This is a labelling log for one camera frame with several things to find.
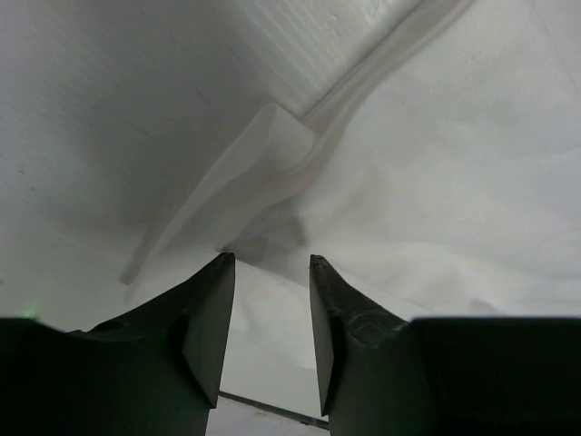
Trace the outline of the white t-shirt black print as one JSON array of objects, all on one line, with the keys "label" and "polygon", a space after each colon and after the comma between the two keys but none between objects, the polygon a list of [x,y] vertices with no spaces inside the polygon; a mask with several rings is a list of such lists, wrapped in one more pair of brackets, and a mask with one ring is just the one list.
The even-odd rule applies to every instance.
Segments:
[{"label": "white t-shirt black print", "polygon": [[405,321],[580,321],[580,4],[427,1],[311,126],[277,106],[143,239],[233,252],[253,340],[317,365],[310,258]]}]

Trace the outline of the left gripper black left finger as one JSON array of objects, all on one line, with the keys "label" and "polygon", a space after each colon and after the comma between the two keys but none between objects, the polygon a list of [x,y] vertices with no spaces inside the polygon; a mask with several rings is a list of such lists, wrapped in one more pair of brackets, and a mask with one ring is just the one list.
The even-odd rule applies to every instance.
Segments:
[{"label": "left gripper black left finger", "polygon": [[90,331],[1,321],[4,435],[202,435],[217,404],[235,287],[222,253]]}]

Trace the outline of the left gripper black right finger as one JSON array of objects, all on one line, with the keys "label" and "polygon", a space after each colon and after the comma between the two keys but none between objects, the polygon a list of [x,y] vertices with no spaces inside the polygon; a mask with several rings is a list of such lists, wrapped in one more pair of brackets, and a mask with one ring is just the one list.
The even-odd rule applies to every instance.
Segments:
[{"label": "left gripper black right finger", "polygon": [[310,258],[321,412],[334,435],[577,435],[580,321],[405,321]]}]

